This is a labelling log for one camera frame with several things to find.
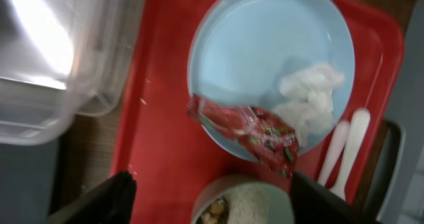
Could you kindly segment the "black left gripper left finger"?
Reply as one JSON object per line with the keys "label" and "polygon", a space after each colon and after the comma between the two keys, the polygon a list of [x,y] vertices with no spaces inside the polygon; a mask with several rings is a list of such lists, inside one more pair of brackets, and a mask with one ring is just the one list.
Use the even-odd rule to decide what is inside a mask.
{"label": "black left gripper left finger", "polygon": [[129,224],[136,181],[127,171],[110,177],[48,217],[48,224]]}

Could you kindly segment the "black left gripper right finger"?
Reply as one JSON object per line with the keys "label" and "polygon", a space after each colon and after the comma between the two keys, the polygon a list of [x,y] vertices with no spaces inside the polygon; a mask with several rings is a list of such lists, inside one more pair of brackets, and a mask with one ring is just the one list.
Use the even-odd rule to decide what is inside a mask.
{"label": "black left gripper right finger", "polygon": [[296,224],[380,224],[301,172],[291,179],[290,199]]}

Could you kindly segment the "food scraps and rice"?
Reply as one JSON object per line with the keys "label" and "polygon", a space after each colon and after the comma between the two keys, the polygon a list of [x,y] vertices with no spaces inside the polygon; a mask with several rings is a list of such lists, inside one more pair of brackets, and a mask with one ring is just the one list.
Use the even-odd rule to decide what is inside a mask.
{"label": "food scraps and rice", "polygon": [[258,185],[244,185],[215,198],[196,224],[267,224],[269,196]]}

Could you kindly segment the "green bowl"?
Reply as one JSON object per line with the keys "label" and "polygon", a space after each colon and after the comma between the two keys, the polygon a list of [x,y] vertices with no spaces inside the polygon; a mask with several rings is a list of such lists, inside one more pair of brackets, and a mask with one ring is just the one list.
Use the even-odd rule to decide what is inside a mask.
{"label": "green bowl", "polygon": [[268,223],[294,223],[294,214],[290,198],[279,187],[257,178],[243,175],[231,175],[219,178],[210,183],[197,197],[191,213],[191,222],[195,223],[201,212],[217,197],[244,185],[258,185],[264,188],[269,196]]}

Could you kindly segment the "white plastic fork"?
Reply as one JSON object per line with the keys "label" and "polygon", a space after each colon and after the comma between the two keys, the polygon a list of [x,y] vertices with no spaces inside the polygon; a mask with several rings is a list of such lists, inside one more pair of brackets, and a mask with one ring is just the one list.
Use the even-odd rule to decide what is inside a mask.
{"label": "white plastic fork", "polygon": [[350,131],[350,123],[348,121],[341,121],[337,124],[333,131],[331,141],[322,165],[317,182],[325,186],[333,168],[345,147],[348,134]]}

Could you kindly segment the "red snack wrapper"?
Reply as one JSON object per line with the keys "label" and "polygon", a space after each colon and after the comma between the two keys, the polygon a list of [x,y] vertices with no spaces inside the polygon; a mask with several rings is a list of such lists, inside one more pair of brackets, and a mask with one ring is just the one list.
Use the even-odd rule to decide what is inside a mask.
{"label": "red snack wrapper", "polygon": [[271,171],[290,177],[299,151],[295,129],[277,115],[252,106],[225,107],[198,94],[187,112],[204,127],[243,146]]}

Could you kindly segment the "white plastic spoon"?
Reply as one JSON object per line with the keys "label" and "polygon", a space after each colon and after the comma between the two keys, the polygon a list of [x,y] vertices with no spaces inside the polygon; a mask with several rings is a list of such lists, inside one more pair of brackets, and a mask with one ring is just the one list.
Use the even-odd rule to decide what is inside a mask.
{"label": "white plastic spoon", "polygon": [[343,157],[339,174],[334,186],[330,189],[332,193],[346,200],[345,186],[350,175],[350,171],[354,165],[365,134],[370,123],[370,112],[365,108],[357,109],[352,116],[350,122],[350,131],[346,140],[346,145],[343,150]]}

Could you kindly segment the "white tissue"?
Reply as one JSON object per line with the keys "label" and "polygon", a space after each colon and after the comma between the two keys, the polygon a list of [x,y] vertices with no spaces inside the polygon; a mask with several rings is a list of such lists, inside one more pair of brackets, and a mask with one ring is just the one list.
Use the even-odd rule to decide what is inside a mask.
{"label": "white tissue", "polygon": [[307,146],[309,135],[321,135],[334,125],[332,93],[344,81],[344,74],[324,62],[279,79],[285,101],[272,112],[294,128],[301,147]]}

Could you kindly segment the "light blue plate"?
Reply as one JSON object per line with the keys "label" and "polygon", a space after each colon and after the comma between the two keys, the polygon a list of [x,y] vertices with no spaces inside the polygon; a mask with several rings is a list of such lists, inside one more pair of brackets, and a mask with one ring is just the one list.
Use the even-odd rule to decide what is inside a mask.
{"label": "light blue plate", "polygon": [[352,93],[355,57],[333,0],[217,0],[193,38],[187,86],[226,105],[271,109],[284,102],[282,76],[319,62],[344,75],[332,92],[339,120]]}

